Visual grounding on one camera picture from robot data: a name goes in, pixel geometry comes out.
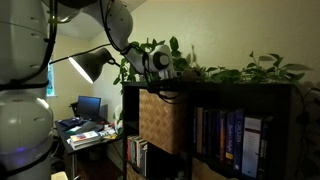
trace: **cable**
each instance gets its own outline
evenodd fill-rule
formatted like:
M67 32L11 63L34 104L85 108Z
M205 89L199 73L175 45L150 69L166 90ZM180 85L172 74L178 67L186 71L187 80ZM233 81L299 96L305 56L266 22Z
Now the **cable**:
M51 61L49 64L54 64L54 63L63 61L63 60L68 59L69 57L72 57L72 56L79 56L79 55L82 55L82 54L86 54L86 53L89 53L89 52L94 51L94 50L96 50L96 49L102 48L102 47L104 47L104 46L109 46L109 45L111 45L111 44L103 44L103 45L97 46L97 47L95 47L95 48L93 48L93 49L90 49L90 50L88 50L88 51L76 53L76 54L70 55L70 56L68 56L68 57L64 57L64 58L60 58L60 59Z

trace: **book spine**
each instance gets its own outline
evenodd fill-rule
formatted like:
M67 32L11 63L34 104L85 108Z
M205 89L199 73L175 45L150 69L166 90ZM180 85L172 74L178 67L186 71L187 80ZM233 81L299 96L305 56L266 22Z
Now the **book spine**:
M214 154L215 154L215 160L219 161L220 160L220 112L218 110L215 110L214 123L215 123Z
M197 152L197 108L193 111L193 152Z
M212 109L208 110L208 157L212 158L214 156L214 111Z
M220 163L225 163L226 152L226 112L220 111Z
M130 157L130 152L131 152L131 138L132 136L128 136L127 137L127 160L130 161L131 157Z
M233 135L234 134L234 112L227 113L227 132L226 132L226 164L229 167L233 165Z
M197 107L197 153L202 153L203 107Z
M138 142L137 144L137 166L140 168L141 167L141 149L142 149L142 146L144 144L146 144L146 140L141 140Z
M134 160L135 160L135 152L136 152L136 150L135 150L135 143L134 143L134 139L135 138L137 138L137 136L136 137L133 137L132 139L131 139L131 142L130 142L130 161L131 161L131 163L133 163L134 164Z
M135 138L134 140L133 140L133 147L134 147L134 154L133 154L133 156L134 156L134 158L133 158L133 164L135 164L135 165L138 165L138 141L140 141L141 140L141 137L137 137L137 138Z
M242 173L257 177L261 135L261 118L245 117L242 152Z
M258 166L258 179L266 180L267 174L267 147L270 143L269 132L272 123L272 117L267 117L262 122L260 152L259 152L259 166Z
M208 148L208 110L203 110L203 121L202 121L202 156L206 157Z
M243 130L244 130L244 112L242 109L239 109L235 111L235 120L234 120L233 170L235 170L236 172L241 172Z
M147 144L142 145L142 148L140 151L141 152L141 174L143 176L146 176L146 154L145 154L146 146Z

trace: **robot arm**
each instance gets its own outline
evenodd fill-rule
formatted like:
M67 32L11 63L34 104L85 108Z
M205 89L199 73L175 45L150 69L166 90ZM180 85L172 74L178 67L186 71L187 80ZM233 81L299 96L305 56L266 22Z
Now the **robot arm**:
M170 48L161 45L150 53L141 52L128 42L133 20L130 12L120 0L60 0L62 4L90 15L102 27L113 48L119 51L139 74L159 72L161 79L175 77Z

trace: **woven storage basket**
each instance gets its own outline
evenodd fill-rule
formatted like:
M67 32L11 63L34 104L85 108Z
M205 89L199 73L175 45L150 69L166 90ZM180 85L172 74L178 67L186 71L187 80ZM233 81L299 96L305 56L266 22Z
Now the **woven storage basket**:
M161 92L173 97L176 92ZM179 153L186 142L186 95L179 95L169 104L156 94L140 90L139 136L170 154Z
M146 178L136 173L131 165L127 163L127 180L146 180Z

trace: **white wall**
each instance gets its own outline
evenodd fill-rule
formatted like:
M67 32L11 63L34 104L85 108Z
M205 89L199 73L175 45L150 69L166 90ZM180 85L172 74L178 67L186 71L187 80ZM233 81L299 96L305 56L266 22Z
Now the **white wall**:
M251 59L276 53L283 63L300 63L310 68L302 83L318 86L320 70L320 1L318 0L148 0L132 12L131 41L146 38L166 40L176 36L186 56L195 47L201 66L242 69ZM108 43L104 33L91 47ZM108 48L120 62L121 56ZM110 104L109 115L121 103L119 90L112 82L116 67L105 65L103 76L94 84L93 94Z
M89 42L57 35L53 59L60 59L78 52L86 51ZM92 85L87 83L74 69L69 60L53 64L55 97L47 101L54 113L54 120L70 118L73 115L69 105L78 100L79 95L92 95Z

